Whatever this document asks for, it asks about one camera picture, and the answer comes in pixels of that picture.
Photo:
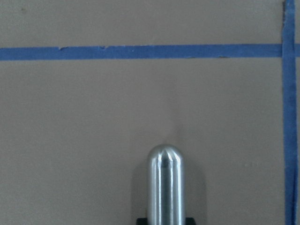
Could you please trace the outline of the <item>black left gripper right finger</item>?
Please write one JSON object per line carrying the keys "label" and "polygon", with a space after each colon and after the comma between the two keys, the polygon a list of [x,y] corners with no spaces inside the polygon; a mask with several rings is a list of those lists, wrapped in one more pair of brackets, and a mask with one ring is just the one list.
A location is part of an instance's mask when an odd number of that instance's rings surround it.
{"label": "black left gripper right finger", "polygon": [[185,225],[196,225],[196,221],[193,217],[187,217],[185,220]]}

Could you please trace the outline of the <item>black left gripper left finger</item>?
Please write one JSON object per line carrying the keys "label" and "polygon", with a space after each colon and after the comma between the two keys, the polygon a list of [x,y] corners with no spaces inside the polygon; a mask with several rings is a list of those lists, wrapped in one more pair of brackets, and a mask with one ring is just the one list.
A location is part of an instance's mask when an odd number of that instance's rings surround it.
{"label": "black left gripper left finger", "polygon": [[148,225],[148,220],[146,217],[138,218],[136,220],[136,225]]}

